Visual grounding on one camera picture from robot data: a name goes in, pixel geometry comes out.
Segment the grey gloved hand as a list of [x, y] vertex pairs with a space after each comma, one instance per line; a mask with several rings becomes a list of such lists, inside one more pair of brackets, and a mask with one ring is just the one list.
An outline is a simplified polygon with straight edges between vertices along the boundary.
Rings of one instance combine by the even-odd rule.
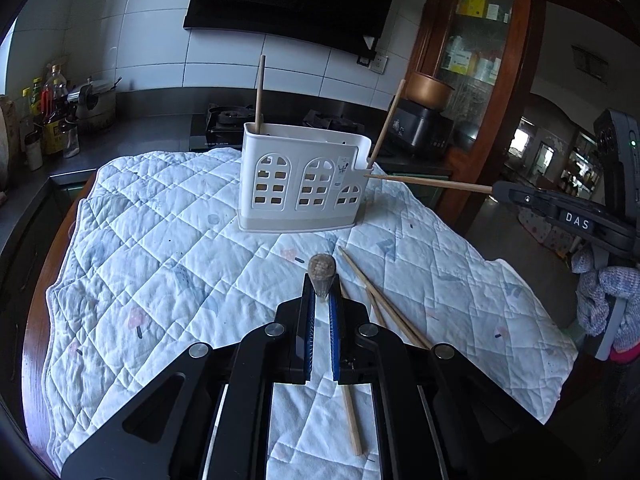
[[585, 246], [572, 258], [572, 272], [579, 275], [577, 285], [578, 324], [589, 336], [603, 334], [610, 318], [610, 299], [624, 300], [625, 312], [615, 332], [612, 351], [634, 351], [639, 345], [639, 269], [605, 266], [598, 270], [593, 250]]

